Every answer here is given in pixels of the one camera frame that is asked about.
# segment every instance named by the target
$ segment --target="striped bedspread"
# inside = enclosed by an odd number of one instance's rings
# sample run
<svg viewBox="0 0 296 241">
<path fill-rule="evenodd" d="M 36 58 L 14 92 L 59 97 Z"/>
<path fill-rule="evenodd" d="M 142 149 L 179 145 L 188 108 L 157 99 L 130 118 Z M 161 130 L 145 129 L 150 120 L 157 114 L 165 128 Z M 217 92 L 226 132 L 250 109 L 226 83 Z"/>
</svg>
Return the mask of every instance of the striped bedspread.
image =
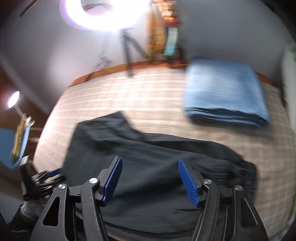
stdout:
<svg viewBox="0 0 296 241">
<path fill-rule="evenodd" d="M 296 190 L 295 141 L 279 91 L 262 83 L 271 119 L 267 128 L 193 123 L 183 110 L 185 79 L 183 70 L 152 68 L 135 70 L 131 79 L 119 72 L 68 87 L 42 132 L 35 166 L 61 167 L 78 122 L 122 111 L 141 132 L 215 141 L 256 164 L 255 206 L 268 235 L 274 235 L 289 217 Z"/>
</svg>

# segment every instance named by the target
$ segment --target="lamp shade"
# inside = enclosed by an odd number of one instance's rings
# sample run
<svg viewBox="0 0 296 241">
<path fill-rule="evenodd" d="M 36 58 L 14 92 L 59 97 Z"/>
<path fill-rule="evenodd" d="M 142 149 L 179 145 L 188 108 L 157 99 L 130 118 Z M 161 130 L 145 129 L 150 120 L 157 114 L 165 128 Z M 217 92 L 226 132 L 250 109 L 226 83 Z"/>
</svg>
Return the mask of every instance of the lamp shade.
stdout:
<svg viewBox="0 0 296 241">
<path fill-rule="evenodd" d="M 20 96 L 20 92 L 16 91 L 7 101 L 5 109 L 8 110 L 11 107 L 13 107 L 15 105 L 15 103 L 17 102 L 19 96 Z"/>
<path fill-rule="evenodd" d="M 97 15 L 85 11 L 81 0 L 61 0 L 59 10 L 64 21 L 74 28 L 117 31 L 131 27 L 148 10 L 149 3 L 150 0 L 105 0 L 108 11 Z"/>
</svg>

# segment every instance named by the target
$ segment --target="blue object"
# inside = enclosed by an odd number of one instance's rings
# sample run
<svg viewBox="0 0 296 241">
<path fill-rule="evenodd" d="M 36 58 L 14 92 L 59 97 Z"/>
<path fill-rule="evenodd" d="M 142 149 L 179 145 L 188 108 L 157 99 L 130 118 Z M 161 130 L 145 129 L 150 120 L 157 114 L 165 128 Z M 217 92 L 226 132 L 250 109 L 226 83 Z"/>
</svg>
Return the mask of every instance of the blue object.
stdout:
<svg viewBox="0 0 296 241">
<path fill-rule="evenodd" d="M 61 168 L 57 168 L 57 169 L 55 169 L 55 170 L 53 170 L 51 172 L 48 172 L 47 175 L 46 175 L 46 177 L 47 178 L 54 177 L 54 176 L 60 174 L 60 172 L 61 172 Z"/>
<path fill-rule="evenodd" d="M 8 129 L 0 129 L 0 162 L 9 169 L 14 169 L 20 163 L 27 146 L 30 133 L 30 127 L 27 126 L 23 133 L 22 146 L 20 149 L 20 156 L 14 162 L 10 158 L 10 153 L 14 145 L 14 132 Z"/>
<path fill-rule="evenodd" d="M 187 68 L 184 108 L 195 120 L 258 127 L 270 121 L 260 80 L 250 66 L 202 56 Z"/>
<path fill-rule="evenodd" d="M 122 171 L 122 159 L 119 157 L 107 182 L 106 185 L 104 186 L 104 196 L 102 199 L 102 202 L 104 204 L 107 204 L 108 202 L 110 202 L 113 193 L 115 191 L 115 188 L 117 186 L 121 171 Z"/>
<path fill-rule="evenodd" d="M 195 207 L 198 207 L 200 203 L 200 198 L 198 197 L 198 187 L 182 159 L 179 160 L 178 170 L 189 201 L 192 202 Z"/>
</svg>

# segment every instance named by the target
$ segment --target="blue towel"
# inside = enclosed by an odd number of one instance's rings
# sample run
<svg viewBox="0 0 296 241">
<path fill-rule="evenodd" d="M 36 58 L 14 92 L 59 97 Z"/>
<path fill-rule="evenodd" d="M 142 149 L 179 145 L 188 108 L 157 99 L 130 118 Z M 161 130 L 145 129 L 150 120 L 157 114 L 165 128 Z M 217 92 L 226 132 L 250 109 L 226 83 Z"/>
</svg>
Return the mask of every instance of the blue towel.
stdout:
<svg viewBox="0 0 296 241">
<path fill-rule="evenodd" d="M 184 108 L 196 120 L 258 127 L 270 121 L 260 80 L 250 66 L 202 56 L 187 68 Z"/>
</svg>

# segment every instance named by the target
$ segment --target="ceiling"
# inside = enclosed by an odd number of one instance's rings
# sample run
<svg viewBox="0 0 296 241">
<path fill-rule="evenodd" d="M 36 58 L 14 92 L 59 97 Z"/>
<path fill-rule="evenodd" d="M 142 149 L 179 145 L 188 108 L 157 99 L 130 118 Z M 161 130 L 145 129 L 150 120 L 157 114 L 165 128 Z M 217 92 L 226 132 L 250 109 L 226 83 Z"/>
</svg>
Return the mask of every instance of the ceiling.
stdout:
<svg viewBox="0 0 296 241">
<path fill-rule="evenodd" d="M 0 25 L 2 25 L 9 15 L 17 9 L 25 0 L 2 0 L 0 1 Z"/>
</svg>

